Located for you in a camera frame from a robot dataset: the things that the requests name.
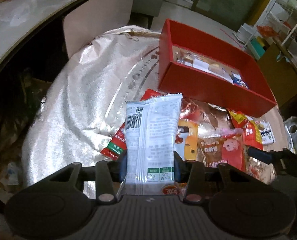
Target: white packet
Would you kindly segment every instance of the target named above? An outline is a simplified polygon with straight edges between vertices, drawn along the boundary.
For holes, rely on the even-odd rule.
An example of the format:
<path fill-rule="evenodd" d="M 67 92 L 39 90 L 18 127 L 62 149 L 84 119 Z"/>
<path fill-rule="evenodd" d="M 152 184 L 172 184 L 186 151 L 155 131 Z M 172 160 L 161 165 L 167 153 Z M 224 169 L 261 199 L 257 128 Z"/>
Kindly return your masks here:
<path fill-rule="evenodd" d="M 173 146 L 181 100 L 182 94 L 168 94 L 126 102 L 126 194 L 161 195 L 165 185 L 174 183 Z"/>

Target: silver tablecloth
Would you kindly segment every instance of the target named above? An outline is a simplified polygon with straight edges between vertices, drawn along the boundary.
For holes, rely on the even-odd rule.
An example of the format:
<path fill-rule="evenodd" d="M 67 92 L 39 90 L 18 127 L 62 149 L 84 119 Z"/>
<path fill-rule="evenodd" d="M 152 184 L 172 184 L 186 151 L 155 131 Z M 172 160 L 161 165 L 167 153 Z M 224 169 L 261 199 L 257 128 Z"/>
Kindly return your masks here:
<path fill-rule="evenodd" d="M 50 87 L 22 148 L 26 185 L 72 162 L 94 166 L 125 120 L 125 101 L 157 90 L 159 33 L 125 26 L 74 54 Z M 95 183 L 84 193 L 95 197 Z"/>

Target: pink cartoon character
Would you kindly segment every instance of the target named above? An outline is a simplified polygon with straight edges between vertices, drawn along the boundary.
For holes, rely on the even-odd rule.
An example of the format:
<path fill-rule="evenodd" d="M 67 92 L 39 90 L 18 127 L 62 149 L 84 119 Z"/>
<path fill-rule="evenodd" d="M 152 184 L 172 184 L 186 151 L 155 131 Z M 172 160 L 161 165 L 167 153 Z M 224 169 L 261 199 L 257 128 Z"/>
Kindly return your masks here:
<path fill-rule="evenodd" d="M 245 171 L 242 147 L 240 143 L 232 138 L 227 139 L 222 147 L 222 159 L 227 160 L 228 164 L 241 171 Z"/>

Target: open red box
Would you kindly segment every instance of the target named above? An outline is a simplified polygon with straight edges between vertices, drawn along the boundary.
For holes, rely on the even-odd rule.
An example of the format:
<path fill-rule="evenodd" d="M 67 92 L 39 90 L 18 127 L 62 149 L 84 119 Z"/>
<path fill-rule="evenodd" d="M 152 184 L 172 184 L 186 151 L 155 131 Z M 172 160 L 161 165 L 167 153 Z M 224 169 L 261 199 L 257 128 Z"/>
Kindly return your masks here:
<path fill-rule="evenodd" d="M 201 54 L 236 69 L 249 89 L 176 62 L 173 49 Z M 277 105 L 255 60 L 240 49 L 188 25 L 167 19 L 160 36 L 159 90 L 261 117 Z"/>

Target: qr code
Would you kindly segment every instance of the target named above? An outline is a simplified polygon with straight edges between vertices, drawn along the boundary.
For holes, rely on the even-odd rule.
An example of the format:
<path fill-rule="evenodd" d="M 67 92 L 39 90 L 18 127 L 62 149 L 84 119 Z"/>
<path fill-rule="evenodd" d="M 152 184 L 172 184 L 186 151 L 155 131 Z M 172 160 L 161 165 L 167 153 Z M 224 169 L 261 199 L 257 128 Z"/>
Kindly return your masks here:
<path fill-rule="evenodd" d="M 143 108 L 142 107 L 137 107 L 136 108 L 136 114 L 143 112 Z"/>

